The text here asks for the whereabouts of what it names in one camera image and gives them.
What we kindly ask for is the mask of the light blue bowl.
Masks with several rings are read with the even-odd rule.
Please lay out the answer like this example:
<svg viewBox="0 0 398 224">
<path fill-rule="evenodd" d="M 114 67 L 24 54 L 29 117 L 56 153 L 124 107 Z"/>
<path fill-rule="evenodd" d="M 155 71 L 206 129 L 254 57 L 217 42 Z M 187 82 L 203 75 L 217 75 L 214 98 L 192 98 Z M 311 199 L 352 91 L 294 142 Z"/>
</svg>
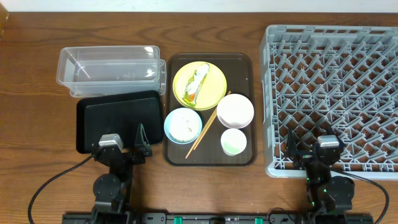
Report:
<svg viewBox="0 0 398 224">
<path fill-rule="evenodd" d="M 177 144 L 188 144 L 196 140 L 202 130 L 200 116 L 189 108 L 171 111 L 164 122 L 164 132 L 169 140 Z"/>
</svg>

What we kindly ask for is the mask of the white green cup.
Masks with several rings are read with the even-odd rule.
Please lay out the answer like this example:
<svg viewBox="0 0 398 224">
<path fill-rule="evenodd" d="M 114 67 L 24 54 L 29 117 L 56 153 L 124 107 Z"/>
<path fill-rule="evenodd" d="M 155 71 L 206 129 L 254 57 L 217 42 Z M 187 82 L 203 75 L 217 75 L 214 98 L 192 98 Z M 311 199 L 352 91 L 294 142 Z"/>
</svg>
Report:
<svg viewBox="0 0 398 224">
<path fill-rule="evenodd" d="M 239 129 L 227 129 L 221 135 L 221 147 L 228 156 L 242 153 L 247 146 L 245 134 Z"/>
</svg>

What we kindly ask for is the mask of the pink bowl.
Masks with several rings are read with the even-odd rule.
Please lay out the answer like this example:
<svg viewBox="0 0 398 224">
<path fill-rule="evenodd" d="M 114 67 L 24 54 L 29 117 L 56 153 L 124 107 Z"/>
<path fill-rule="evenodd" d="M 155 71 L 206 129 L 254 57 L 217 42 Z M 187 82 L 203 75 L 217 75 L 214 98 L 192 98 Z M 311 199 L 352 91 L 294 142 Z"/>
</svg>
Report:
<svg viewBox="0 0 398 224">
<path fill-rule="evenodd" d="M 241 129 L 254 118 L 254 106 L 244 95 L 230 94 L 218 103 L 217 118 L 227 128 Z"/>
</svg>

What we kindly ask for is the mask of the snack wrapper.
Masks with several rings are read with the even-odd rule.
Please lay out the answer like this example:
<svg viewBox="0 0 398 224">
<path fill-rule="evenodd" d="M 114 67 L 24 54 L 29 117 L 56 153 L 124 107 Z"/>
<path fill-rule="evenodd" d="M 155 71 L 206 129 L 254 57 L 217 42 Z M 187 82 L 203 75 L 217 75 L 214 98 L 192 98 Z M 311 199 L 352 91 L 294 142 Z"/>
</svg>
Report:
<svg viewBox="0 0 398 224">
<path fill-rule="evenodd" d="M 210 65 L 208 63 L 203 63 L 195 69 L 193 75 L 189 78 L 183 96 L 183 101 L 188 105 L 196 106 L 199 91 L 209 70 Z"/>
</svg>

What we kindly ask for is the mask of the rice food waste pile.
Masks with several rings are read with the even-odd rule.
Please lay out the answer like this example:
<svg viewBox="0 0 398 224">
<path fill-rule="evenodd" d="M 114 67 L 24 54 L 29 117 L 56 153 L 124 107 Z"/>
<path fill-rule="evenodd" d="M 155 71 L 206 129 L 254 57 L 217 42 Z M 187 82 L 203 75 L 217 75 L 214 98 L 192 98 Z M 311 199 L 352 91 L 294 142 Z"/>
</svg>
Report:
<svg viewBox="0 0 398 224">
<path fill-rule="evenodd" d="M 176 141 L 191 141 L 198 129 L 197 119 L 191 114 L 176 113 L 170 120 L 169 133 Z"/>
</svg>

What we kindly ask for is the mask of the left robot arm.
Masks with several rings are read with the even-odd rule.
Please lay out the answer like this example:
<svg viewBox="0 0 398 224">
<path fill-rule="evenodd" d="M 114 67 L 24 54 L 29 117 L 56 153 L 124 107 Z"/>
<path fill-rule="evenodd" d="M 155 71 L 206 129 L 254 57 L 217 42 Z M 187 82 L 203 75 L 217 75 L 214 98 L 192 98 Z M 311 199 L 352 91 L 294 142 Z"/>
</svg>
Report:
<svg viewBox="0 0 398 224">
<path fill-rule="evenodd" d="M 109 167 L 109 172 L 99 176 L 93 185 L 95 206 L 91 223 L 139 223 L 139 215 L 129 206 L 132 170 L 152 156 L 144 125 L 139 124 L 132 151 L 123 152 L 123 142 L 118 134 L 103 135 L 96 148 L 91 150 L 94 160 Z"/>
</svg>

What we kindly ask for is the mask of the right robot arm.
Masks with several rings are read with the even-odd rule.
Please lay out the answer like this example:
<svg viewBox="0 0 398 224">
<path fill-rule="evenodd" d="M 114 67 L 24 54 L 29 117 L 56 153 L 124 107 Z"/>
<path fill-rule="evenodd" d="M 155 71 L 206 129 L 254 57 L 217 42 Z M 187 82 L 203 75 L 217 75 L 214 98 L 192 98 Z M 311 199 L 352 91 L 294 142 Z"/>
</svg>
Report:
<svg viewBox="0 0 398 224">
<path fill-rule="evenodd" d="M 313 207 L 297 220 L 300 223 L 348 223 L 345 211 L 352 209 L 354 182 L 348 177 L 332 176 L 331 168 L 345 149 L 343 141 L 328 128 L 317 137 L 310 150 L 299 149 L 294 132 L 287 135 L 285 156 L 295 168 L 307 175 L 307 197 Z"/>
</svg>

